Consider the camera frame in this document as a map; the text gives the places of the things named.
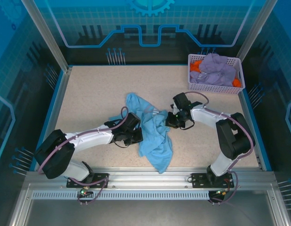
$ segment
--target orange cloth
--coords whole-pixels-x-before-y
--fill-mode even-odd
[[[199,69],[199,66],[200,66],[200,63],[202,63],[202,60],[197,60],[195,61],[194,63],[190,63],[190,71],[195,71],[195,72],[200,72],[200,69]]]
[[[238,79],[234,79],[232,82],[233,87],[241,87],[241,82]]]

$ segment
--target gear logo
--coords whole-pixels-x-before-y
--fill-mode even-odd
[[[4,15],[13,23],[16,23],[22,15],[20,0],[0,0],[0,8]]]
[[[164,13],[165,9],[170,9],[170,4],[173,4],[174,0],[127,0],[127,3],[142,16],[153,14],[158,16],[159,13]]]

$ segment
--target blue towel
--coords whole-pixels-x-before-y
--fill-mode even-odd
[[[159,173],[164,173],[173,156],[173,144],[167,135],[170,128],[165,126],[167,111],[156,112],[153,105],[134,93],[127,95],[126,106],[141,119],[139,155],[146,156]],[[110,118],[115,119],[121,119],[121,115]]]

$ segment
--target plastic basket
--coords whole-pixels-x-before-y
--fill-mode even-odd
[[[188,89],[189,90],[199,90],[199,91],[207,91],[214,93],[229,93],[229,94],[238,94],[245,88],[244,83],[244,73],[243,68],[241,66],[241,61],[239,58],[228,57],[227,64],[233,66],[236,69],[235,77],[239,79],[242,84],[242,87],[228,87],[228,86],[214,86],[214,85],[204,85],[204,84],[196,84],[190,82],[190,63],[194,63],[197,60],[203,60],[206,55],[198,55],[198,54],[189,54],[188,55]]]

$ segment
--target white robotic arm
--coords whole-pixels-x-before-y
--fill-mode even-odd
[[[217,113],[200,102],[191,103],[185,93],[176,95],[173,102],[171,105],[173,113],[168,113],[167,126],[186,130],[193,127],[195,122],[201,122],[217,130],[221,153],[216,161],[207,168],[207,178],[212,185],[218,178],[226,174],[243,155],[247,155],[251,147],[251,142],[242,129],[228,118],[233,118],[239,123],[250,135],[253,146],[255,145],[254,138],[242,114]],[[185,122],[188,120],[192,121],[193,125],[185,128]]]
[[[64,134],[55,130],[37,149],[35,158],[48,179],[65,176],[88,184],[92,182],[93,172],[85,162],[73,160],[73,154],[117,141],[124,141],[126,146],[142,141],[140,119],[135,114],[129,113],[122,120],[108,121],[84,132]]]

